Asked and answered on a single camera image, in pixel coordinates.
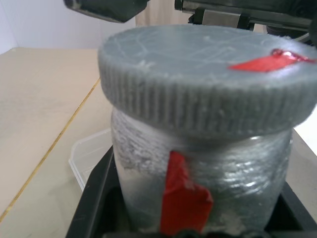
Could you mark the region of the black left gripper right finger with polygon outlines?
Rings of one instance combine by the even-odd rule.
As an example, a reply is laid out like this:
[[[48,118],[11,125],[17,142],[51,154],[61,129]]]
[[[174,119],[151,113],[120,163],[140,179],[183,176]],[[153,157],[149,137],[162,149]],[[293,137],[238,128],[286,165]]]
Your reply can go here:
[[[284,184],[265,231],[272,238],[317,238],[317,222],[288,183]]]

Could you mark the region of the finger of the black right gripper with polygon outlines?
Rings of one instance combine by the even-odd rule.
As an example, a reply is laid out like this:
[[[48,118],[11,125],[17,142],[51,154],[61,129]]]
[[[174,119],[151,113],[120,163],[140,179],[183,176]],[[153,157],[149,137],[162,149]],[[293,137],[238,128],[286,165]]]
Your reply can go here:
[[[149,0],[63,0],[75,12],[108,22],[125,23],[142,12]]]

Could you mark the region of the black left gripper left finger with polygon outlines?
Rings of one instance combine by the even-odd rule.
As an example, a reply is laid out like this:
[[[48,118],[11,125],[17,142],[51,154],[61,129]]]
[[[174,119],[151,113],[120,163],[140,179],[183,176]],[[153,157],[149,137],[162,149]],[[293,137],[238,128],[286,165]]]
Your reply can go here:
[[[93,168],[65,238],[129,238],[113,149]]]

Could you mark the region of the grey ribbed plastic jar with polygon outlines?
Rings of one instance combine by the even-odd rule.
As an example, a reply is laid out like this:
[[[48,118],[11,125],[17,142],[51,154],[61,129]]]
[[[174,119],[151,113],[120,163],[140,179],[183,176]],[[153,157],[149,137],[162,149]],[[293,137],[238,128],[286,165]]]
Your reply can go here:
[[[132,227],[156,232],[169,153],[185,156],[194,182],[214,205],[203,232],[263,230],[285,183],[292,131],[243,140],[214,140],[161,130],[113,109],[111,135]]]

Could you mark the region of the grey ribbed screw lid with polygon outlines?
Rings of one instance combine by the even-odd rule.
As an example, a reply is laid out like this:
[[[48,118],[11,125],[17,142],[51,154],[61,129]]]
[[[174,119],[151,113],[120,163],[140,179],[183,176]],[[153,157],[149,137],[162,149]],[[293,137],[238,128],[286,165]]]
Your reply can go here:
[[[317,63],[272,72],[228,67],[282,49],[317,59],[287,38],[220,26],[129,29],[100,47],[102,89],[115,108],[181,134],[239,138],[302,123],[317,105]]]

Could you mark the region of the clear plastic box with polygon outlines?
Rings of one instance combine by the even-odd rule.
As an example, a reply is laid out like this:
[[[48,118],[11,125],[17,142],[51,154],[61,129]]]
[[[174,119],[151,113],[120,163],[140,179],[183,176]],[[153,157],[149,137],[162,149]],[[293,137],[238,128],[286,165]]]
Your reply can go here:
[[[81,190],[84,190],[93,168],[111,146],[110,128],[80,139],[72,146],[68,162]]]

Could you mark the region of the red tape strip on lid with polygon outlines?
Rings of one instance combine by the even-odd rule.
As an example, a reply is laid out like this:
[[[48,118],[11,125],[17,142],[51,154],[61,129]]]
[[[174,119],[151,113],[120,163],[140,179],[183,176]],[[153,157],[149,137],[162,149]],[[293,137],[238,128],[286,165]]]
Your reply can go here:
[[[229,66],[229,69],[249,72],[272,72],[299,63],[317,63],[317,59],[282,49],[273,49],[269,56]]]

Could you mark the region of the red tape strip on jar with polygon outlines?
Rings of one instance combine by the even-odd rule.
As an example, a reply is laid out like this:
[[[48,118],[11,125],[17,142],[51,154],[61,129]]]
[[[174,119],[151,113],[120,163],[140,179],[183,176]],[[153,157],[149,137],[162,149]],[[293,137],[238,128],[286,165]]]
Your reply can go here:
[[[160,232],[168,236],[183,230],[201,232],[212,207],[211,193],[191,179],[185,157],[171,151],[162,196]]]

